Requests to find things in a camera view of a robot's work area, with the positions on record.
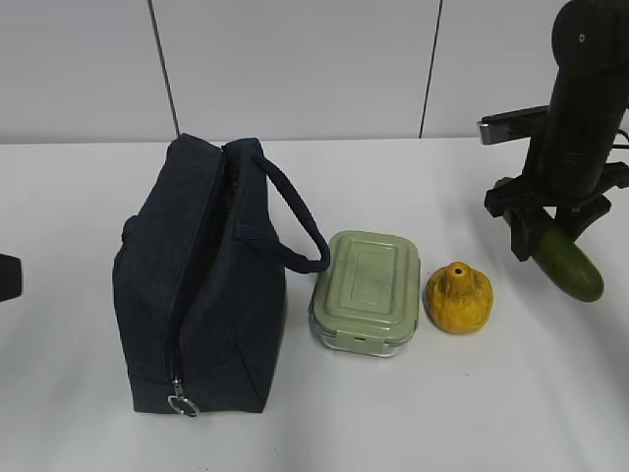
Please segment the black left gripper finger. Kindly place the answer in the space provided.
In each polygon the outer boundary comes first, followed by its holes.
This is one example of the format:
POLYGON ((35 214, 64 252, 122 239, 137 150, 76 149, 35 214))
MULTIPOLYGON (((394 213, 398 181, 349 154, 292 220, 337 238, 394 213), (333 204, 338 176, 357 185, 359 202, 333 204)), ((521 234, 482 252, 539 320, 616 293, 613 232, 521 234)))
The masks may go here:
POLYGON ((23 294, 22 261, 14 256, 0 255, 0 301, 16 299, 23 294))

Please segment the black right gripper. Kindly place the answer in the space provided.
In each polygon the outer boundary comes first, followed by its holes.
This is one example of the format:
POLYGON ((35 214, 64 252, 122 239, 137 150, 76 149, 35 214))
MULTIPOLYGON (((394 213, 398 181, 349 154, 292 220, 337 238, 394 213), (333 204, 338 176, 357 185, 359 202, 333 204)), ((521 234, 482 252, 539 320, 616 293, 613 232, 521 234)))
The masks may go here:
POLYGON ((486 192, 484 205, 493 217, 509 209, 511 250, 519 261, 526 261, 544 233, 544 207, 557 207, 555 223, 572 241, 598 219, 610 212, 611 201, 604 194, 613 187, 628 187, 628 165, 607 163, 595 187, 585 196, 553 193, 533 177, 520 175, 507 179, 486 192))

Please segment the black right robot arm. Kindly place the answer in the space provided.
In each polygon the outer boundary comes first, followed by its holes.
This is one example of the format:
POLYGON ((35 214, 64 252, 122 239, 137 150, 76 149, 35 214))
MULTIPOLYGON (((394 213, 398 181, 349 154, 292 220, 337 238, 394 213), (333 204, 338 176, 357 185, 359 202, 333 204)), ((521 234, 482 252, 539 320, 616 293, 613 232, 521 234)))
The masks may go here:
POLYGON ((482 118, 483 145, 529 139, 522 173, 486 192, 494 217, 507 215, 511 250, 531 257, 551 224, 571 240, 606 215, 606 192, 628 185, 628 167, 609 154, 628 107, 628 4, 569 1, 557 14, 551 49, 558 66, 547 105, 482 118))

